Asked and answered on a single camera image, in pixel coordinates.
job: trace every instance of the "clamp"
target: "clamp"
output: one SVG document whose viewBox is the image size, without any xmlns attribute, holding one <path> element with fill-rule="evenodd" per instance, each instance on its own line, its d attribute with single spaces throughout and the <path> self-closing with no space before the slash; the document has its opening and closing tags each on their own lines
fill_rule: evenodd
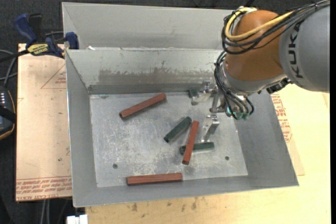
<svg viewBox="0 0 336 224">
<path fill-rule="evenodd" d="M 28 18 L 28 14 L 23 13 L 14 21 L 16 30 L 28 39 L 26 53 L 31 53 L 34 56 L 51 55 L 64 58 L 65 51 L 54 44 L 50 37 L 47 37 L 44 42 L 38 42 L 38 37 L 29 24 Z M 67 42 L 65 49 L 79 49 L 78 38 L 74 32 L 66 33 L 64 40 Z"/>
</svg>

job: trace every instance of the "wooden stick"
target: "wooden stick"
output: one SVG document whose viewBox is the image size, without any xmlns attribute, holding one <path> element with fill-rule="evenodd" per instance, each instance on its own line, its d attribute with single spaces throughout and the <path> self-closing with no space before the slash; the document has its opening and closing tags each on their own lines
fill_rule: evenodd
<svg viewBox="0 0 336 224">
<path fill-rule="evenodd" d="M 161 174 L 161 175 L 144 175 L 144 176 L 129 176 L 126 178 L 127 185 L 141 185 L 152 183 L 169 183 L 183 181 L 182 173 Z"/>
<path fill-rule="evenodd" d="M 149 98 L 146 101 L 143 101 L 139 104 L 136 104 L 136 105 L 134 105 L 134 106 L 132 106 L 128 109 L 125 109 L 125 110 L 121 111 L 119 113 L 119 115 L 122 119 L 125 119 L 125 118 L 127 118 L 127 117 L 141 111 L 141 110 L 144 110 L 144 109 L 146 109 L 146 108 L 148 108 L 152 105 L 155 105 L 155 104 L 157 104 L 157 103 L 159 103 L 163 100 L 166 100 L 166 98 L 167 98 L 167 96 L 166 96 L 165 93 L 160 93 L 160 94 L 158 94 L 158 95 L 156 95 L 152 98 Z"/>
<path fill-rule="evenodd" d="M 185 152 L 183 155 L 183 160 L 182 163 L 185 165 L 188 165 L 191 159 L 191 153 L 193 152 L 194 149 L 194 144 L 195 144 L 195 139 L 196 139 L 196 134 L 199 126 L 198 121 L 193 121 L 193 124 L 191 126 L 190 132 L 189 132 L 189 138 L 188 138 L 188 143 L 185 148 Z"/>
</svg>

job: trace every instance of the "wire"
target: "wire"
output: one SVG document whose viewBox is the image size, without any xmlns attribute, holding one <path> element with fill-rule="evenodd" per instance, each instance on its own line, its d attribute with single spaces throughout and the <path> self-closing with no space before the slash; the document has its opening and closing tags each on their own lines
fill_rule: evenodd
<svg viewBox="0 0 336 224">
<path fill-rule="evenodd" d="M 60 224 L 61 219 L 62 219 L 62 217 L 63 217 L 64 210 L 65 210 L 66 205 L 67 205 L 67 203 L 68 203 L 69 200 L 70 200 L 70 199 L 66 199 L 66 200 L 65 200 L 64 205 L 63 205 L 63 207 L 62 207 L 62 210 L 61 210 L 61 212 L 59 213 L 59 217 L 58 217 L 58 220 L 57 220 L 56 224 Z"/>
<path fill-rule="evenodd" d="M 43 201 L 40 224 L 43 224 L 45 208 L 46 208 L 46 200 Z"/>
<path fill-rule="evenodd" d="M 9 55 L 12 55 L 12 54 L 13 54 L 12 52 L 10 52 L 10 51 L 8 51 L 8 50 L 2 50 L 2 49 L 0 49 L 0 52 L 3 52 L 3 53 L 5 53 L 5 54 L 9 54 Z M 17 75 L 17 73 L 10 74 L 11 71 L 12 71 L 12 69 L 13 69 L 13 66 L 14 66 L 15 61 L 16 61 L 16 58 L 14 58 L 14 59 L 12 60 L 12 62 L 10 63 L 10 66 L 9 66 L 9 68 L 8 68 L 8 70 L 7 70 L 6 76 L 0 78 L 0 80 L 5 80 L 5 81 L 4 81 L 4 86 L 7 85 L 9 78 L 12 78 L 12 77 L 14 77 L 14 76 Z"/>
<path fill-rule="evenodd" d="M 253 49 L 256 47 L 256 45 L 266 36 L 274 33 L 275 31 L 279 30 L 282 28 L 284 25 L 288 25 L 292 22 L 297 22 L 298 20 L 304 18 L 305 16 L 308 16 L 311 13 L 314 13 L 317 9 L 323 8 L 327 5 L 330 5 L 330 0 L 320 0 L 316 3 L 313 4 L 308 4 L 302 7 L 299 7 L 295 10 L 290 11 L 289 13 L 286 13 L 286 16 L 278 16 L 275 19 L 255 28 L 252 29 L 242 35 L 238 36 L 232 36 L 229 32 L 232 31 L 232 25 L 234 24 L 234 20 L 236 20 L 239 16 L 251 11 L 249 8 L 241 8 L 238 10 L 238 12 L 234 12 L 232 15 L 229 17 L 226 17 L 224 19 L 224 27 L 223 27 L 223 32 L 222 32 L 222 39 L 223 39 L 223 48 L 226 49 L 227 53 L 232 53 L 232 54 L 239 54 L 239 53 L 244 53 L 247 52 L 250 49 Z M 263 33 L 260 37 L 255 38 L 250 41 L 246 42 L 240 42 L 237 43 L 237 41 L 243 41 L 249 37 L 251 37 L 253 34 L 256 32 L 260 31 L 261 29 L 264 29 L 265 27 L 270 27 L 265 33 Z M 239 52 L 231 52 L 228 51 L 226 48 L 226 45 L 232 46 L 232 47 L 242 47 L 249 45 L 248 48 L 242 48 L 242 51 Z"/>
<path fill-rule="evenodd" d="M 50 199 L 47 204 L 47 223 L 50 224 Z"/>
</svg>

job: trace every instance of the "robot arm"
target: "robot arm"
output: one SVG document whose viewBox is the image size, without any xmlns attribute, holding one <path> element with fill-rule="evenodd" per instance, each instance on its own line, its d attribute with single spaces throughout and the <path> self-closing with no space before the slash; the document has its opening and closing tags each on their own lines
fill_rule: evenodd
<svg viewBox="0 0 336 224">
<path fill-rule="evenodd" d="M 288 83 L 329 92 L 330 0 L 281 16 L 240 8 L 225 18 L 222 38 L 215 79 L 223 97 L 215 112 L 246 119 L 254 110 L 251 94 Z"/>
</svg>

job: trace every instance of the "yellow cable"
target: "yellow cable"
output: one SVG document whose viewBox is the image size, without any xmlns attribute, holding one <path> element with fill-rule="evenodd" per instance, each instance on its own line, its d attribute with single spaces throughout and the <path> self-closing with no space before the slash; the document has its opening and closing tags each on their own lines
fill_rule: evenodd
<svg viewBox="0 0 336 224">
<path fill-rule="evenodd" d="M 226 25 L 226 27 L 225 27 L 225 36 L 226 36 L 229 40 L 231 40 L 231 41 L 240 41 L 240 40 L 242 40 L 242 39 L 245 39 L 245 38 L 247 38 L 247 37 L 249 37 L 249 36 L 255 34 L 256 32 L 262 30 L 262 29 L 265 28 L 265 27 L 271 27 L 271 26 L 277 24 L 278 22 L 282 21 L 283 19 L 287 18 L 289 15 L 291 15 L 291 14 L 293 13 L 293 12 L 285 13 L 285 14 L 283 14 L 283 15 L 281 15 L 281 16 L 279 16 L 279 17 L 273 19 L 273 20 L 270 20 L 269 22 L 267 22 L 267 23 L 265 23 L 265 24 L 263 24 L 263 25 L 260 25 L 260 26 L 258 26 L 258 27 L 256 27 L 256 28 L 254 28 L 254 29 L 252 29 L 252 30 L 246 32 L 246 33 L 243 33 L 243 34 L 241 34 L 241 35 L 237 35 L 237 36 L 231 35 L 231 34 L 229 33 L 229 30 L 230 30 L 230 28 L 231 28 L 231 25 L 232 25 L 233 21 L 234 21 L 234 20 L 235 20 L 241 13 L 251 12 L 251 11 L 254 11 L 254 10 L 255 10 L 255 9 L 251 10 L 251 8 L 243 7 L 243 8 L 241 8 L 241 9 L 239 9 L 238 11 L 236 11 L 236 12 L 234 13 L 233 16 L 231 16 L 231 18 L 229 19 L 229 21 L 227 22 L 227 25 Z"/>
</svg>

